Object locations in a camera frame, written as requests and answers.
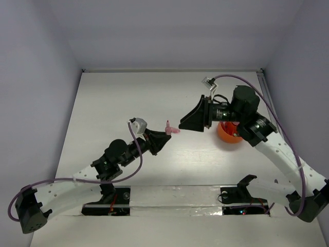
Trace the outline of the pink translucent pen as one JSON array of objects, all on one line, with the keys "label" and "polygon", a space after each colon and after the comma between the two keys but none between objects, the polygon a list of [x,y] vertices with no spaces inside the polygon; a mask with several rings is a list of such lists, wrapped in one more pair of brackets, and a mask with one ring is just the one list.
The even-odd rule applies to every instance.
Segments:
[{"label": "pink translucent pen", "polygon": [[180,129],[172,127],[170,125],[170,122],[167,120],[166,122],[166,128],[165,128],[165,133],[166,135],[171,135],[171,134],[178,134],[180,133]]}]

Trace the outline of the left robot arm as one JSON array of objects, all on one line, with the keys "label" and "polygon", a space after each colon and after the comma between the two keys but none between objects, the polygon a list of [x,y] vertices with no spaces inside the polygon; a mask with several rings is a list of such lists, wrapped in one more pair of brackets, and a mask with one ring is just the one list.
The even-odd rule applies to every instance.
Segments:
[{"label": "left robot arm", "polygon": [[135,160],[142,164],[145,152],[156,156],[171,139],[171,134],[146,129],[132,137],[129,144],[122,139],[112,141],[100,158],[69,178],[44,180],[23,187],[11,202],[23,234],[39,230],[48,220],[88,203],[92,197],[105,204],[112,203],[116,196],[114,184],[136,175],[133,172],[120,178],[121,168]]}]

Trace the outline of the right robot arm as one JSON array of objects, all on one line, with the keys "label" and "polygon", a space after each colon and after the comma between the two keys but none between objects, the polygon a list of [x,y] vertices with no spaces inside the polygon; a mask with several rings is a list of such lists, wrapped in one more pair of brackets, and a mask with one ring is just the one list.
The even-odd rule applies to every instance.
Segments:
[{"label": "right robot arm", "polygon": [[225,204],[237,199],[250,202],[262,198],[290,209],[304,222],[312,222],[328,205],[328,179],[294,155],[277,128],[257,112],[260,103],[255,90],[238,85],[230,103],[214,103],[201,96],[197,106],[180,120],[179,129],[204,131],[213,121],[238,122],[238,135],[265,155],[288,179],[287,185],[267,183],[247,175],[222,199]]}]

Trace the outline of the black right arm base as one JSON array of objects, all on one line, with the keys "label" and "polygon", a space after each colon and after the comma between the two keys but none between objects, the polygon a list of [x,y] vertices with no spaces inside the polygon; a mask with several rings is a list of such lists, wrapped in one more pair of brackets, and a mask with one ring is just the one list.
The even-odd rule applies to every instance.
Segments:
[{"label": "black right arm base", "polygon": [[257,176],[247,175],[242,180],[240,180],[233,187],[221,187],[220,194],[217,196],[217,200],[224,205],[229,204],[243,204],[243,205],[253,205],[256,203],[268,203],[266,199],[252,197],[247,186],[255,180]]}]

